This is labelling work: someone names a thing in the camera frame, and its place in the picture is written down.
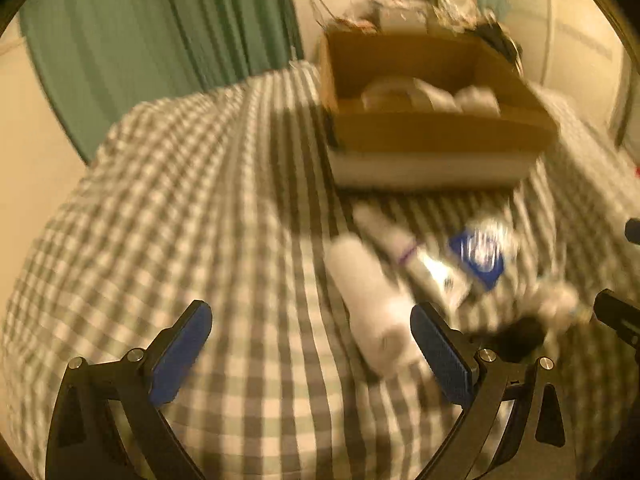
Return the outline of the black hair scrunchie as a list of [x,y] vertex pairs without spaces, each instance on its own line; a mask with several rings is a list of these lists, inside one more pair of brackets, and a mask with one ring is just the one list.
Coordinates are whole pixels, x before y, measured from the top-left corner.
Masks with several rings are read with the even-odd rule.
[[526,315],[495,333],[481,336],[480,345],[496,352],[503,361],[519,363],[541,347],[546,336],[547,331],[541,320],[536,316]]

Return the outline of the blue wet wipes pack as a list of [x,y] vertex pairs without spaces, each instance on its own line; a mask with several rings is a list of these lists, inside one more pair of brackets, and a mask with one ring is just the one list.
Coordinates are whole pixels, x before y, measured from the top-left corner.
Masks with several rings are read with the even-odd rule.
[[518,254],[513,229],[497,217],[480,217],[448,238],[448,249],[460,269],[484,292],[493,290]]

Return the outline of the white cream tube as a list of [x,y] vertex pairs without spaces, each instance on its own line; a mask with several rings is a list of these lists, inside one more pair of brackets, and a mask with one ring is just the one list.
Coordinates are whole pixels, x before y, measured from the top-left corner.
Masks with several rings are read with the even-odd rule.
[[394,263],[401,266],[440,306],[455,311],[471,291],[466,275],[445,256],[429,250],[406,229],[364,203],[352,208],[354,221]]

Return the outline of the white work gloves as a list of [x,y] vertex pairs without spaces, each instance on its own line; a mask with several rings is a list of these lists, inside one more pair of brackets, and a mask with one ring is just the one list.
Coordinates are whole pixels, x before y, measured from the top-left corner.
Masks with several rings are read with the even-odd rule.
[[500,116],[498,99],[491,88],[469,86],[451,94],[421,79],[415,79],[413,83],[416,95],[411,101],[415,107],[439,113]]

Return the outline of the white cylindrical bottle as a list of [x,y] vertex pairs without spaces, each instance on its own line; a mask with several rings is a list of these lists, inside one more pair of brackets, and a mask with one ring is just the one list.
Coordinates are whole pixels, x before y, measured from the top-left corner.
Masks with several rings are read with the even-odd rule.
[[326,270],[348,311],[352,338],[367,366],[381,378],[396,376],[421,353],[411,335],[411,292],[385,274],[378,256],[359,237],[335,237]]

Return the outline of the white tape roll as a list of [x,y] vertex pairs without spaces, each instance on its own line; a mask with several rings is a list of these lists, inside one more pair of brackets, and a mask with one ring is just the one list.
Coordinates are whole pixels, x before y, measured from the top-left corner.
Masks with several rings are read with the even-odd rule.
[[372,80],[361,93],[361,101],[366,110],[415,110],[428,103],[418,81],[404,76]]

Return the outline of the silver grey mouse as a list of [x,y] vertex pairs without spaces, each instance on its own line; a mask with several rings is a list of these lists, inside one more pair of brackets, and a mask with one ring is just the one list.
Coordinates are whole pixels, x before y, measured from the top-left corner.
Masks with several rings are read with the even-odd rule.
[[548,330],[566,332],[580,321],[579,296],[568,283],[541,281],[528,296],[528,304]]

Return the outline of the brown cardboard box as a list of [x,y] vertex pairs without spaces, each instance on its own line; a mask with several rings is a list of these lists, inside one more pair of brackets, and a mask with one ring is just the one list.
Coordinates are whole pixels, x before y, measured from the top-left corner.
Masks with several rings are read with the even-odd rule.
[[[491,88],[500,116],[366,110],[361,93],[385,76],[421,79],[451,94]],[[328,32],[320,102],[332,176],[343,188],[510,188],[559,134],[515,67],[469,36]]]

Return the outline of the grey checkered bed cover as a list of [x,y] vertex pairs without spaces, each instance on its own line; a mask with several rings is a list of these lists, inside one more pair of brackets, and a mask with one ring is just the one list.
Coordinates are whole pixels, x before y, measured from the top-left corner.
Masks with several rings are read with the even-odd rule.
[[[552,91],[537,96],[559,141],[513,191],[350,194],[331,178],[319,72],[293,64],[234,86],[134,107],[24,263],[1,329],[6,438],[44,478],[67,362],[118,360],[193,299],[214,327],[165,417],[209,479],[413,479],[457,416],[424,361],[381,382],[364,364],[323,249],[373,207],[431,250],[496,212],[518,254],[497,288],[449,322],[491,330],[522,312],[537,278],[639,302],[634,167]],[[550,349],[562,373],[579,479],[614,439],[638,391],[634,352],[592,320]]]

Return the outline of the large green curtain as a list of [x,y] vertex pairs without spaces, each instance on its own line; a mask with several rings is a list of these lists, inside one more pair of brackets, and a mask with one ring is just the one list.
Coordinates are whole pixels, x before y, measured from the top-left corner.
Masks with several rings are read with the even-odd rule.
[[293,0],[27,0],[20,26],[85,162],[141,102],[235,84],[303,55]]

